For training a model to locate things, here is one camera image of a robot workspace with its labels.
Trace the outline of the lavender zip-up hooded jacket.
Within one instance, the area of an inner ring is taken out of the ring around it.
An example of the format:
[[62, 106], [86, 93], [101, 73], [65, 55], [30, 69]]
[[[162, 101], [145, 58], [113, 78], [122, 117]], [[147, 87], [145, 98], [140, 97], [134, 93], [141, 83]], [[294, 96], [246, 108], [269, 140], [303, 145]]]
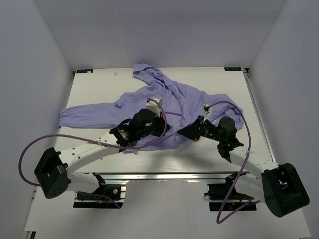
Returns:
[[70, 128], [109, 128], [112, 129], [147, 104], [160, 108], [156, 104], [162, 101], [167, 119], [165, 136], [156, 144], [145, 147], [144, 151], [175, 149], [187, 141], [177, 135], [177, 131], [195, 122], [204, 115], [204, 105], [213, 105], [207, 119], [218, 125], [223, 117], [232, 118], [235, 127], [240, 130], [244, 121], [242, 110], [226, 94], [209, 95], [193, 86], [179, 83], [168, 78], [155, 66], [138, 64], [134, 66], [133, 76], [145, 83], [135, 92], [124, 93], [113, 103], [80, 105], [66, 108], [59, 116], [60, 127]]

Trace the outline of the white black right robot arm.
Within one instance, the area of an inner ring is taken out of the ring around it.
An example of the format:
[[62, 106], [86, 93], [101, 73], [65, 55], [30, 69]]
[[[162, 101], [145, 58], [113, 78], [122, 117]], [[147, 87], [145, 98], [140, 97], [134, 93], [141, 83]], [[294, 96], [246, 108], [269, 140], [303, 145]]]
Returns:
[[220, 156], [229, 163], [242, 166], [243, 172], [235, 172], [225, 179], [224, 187], [207, 192], [240, 200], [246, 195], [263, 202], [276, 217], [283, 217], [310, 203], [310, 198], [297, 173], [290, 164], [277, 164], [255, 156], [237, 139], [235, 122], [224, 117], [217, 126], [199, 116], [196, 121], [177, 132], [193, 141], [206, 137], [218, 142]]

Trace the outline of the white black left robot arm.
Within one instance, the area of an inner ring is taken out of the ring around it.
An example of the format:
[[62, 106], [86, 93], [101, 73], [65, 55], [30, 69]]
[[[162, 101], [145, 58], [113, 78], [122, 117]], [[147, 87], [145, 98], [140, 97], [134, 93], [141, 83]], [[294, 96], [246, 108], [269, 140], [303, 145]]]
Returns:
[[133, 118], [122, 121], [97, 140], [70, 149], [45, 150], [34, 173], [47, 199], [65, 191], [89, 193], [93, 198], [104, 196], [107, 185], [98, 173], [77, 170], [106, 156], [135, 147], [139, 140], [152, 135], [164, 136], [170, 129], [162, 113], [141, 109]]

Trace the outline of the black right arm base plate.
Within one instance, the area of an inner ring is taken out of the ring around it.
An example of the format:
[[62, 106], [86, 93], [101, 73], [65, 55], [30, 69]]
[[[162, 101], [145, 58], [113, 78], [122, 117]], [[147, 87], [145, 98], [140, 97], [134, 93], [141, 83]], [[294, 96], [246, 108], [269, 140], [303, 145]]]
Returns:
[[[211, 212], [219, 211], [220, 206], [222, 205], [222, 202], [224, 201], [224, 198], [230, 186], [232, 185], [235, 177], [237, 176], [237, 174], [238, 173], [235, 172], [231, 174], [230, 176], [226, 177], [224, 183], [208, 184], [208, 191], [204, 193], [203, 196], [209, 200], [209, 209]], [[227, 202], [223, 208], [223, 211], [232, 212], [235, 209], [238, 209], [240, 206], [243, 206], [249, 200], [252, 200], [252, 202], [250, 202], [249, 205], [240, 209], [240, 211], [256, 211], [257, 203], [252, 197], [242, 193], [238, 193], [236, 189], [234, 188], [227, 199]]]

